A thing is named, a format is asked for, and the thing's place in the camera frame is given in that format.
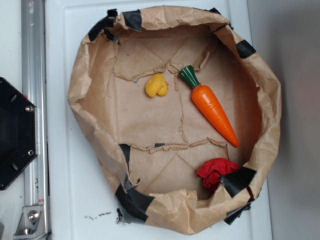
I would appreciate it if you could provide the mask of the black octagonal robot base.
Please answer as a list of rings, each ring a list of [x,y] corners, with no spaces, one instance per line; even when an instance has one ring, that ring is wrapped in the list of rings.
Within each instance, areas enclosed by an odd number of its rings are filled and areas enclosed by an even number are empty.
[[[38,155],[36,106],[0,78],[0,189],[6,190]]]

